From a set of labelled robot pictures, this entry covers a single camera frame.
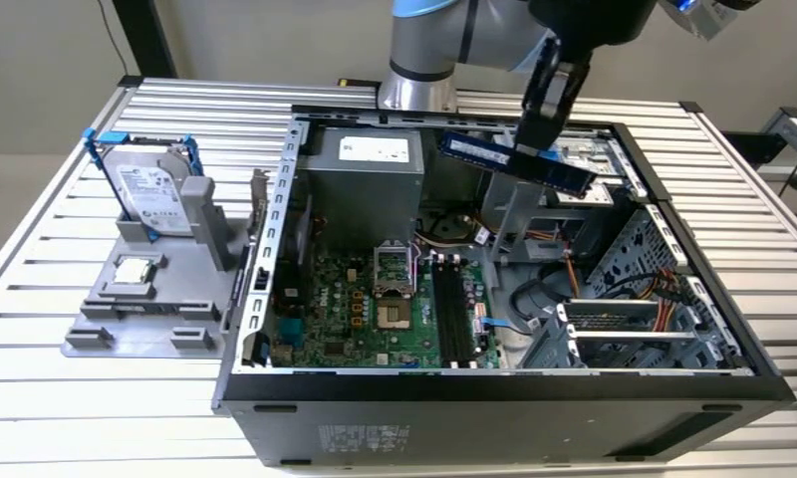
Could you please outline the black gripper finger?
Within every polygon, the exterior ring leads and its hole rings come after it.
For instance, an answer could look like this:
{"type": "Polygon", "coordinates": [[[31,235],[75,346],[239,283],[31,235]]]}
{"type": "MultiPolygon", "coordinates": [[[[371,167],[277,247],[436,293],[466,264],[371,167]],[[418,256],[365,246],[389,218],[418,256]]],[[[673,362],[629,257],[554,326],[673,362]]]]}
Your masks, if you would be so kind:
{"type": "Polygon", "coordinates": [[[558,139],[590,72],[592,55],[590,50],[570,52],[557,37],[544,40],[521,102],[518,152],[537,154],[558,139]]]}

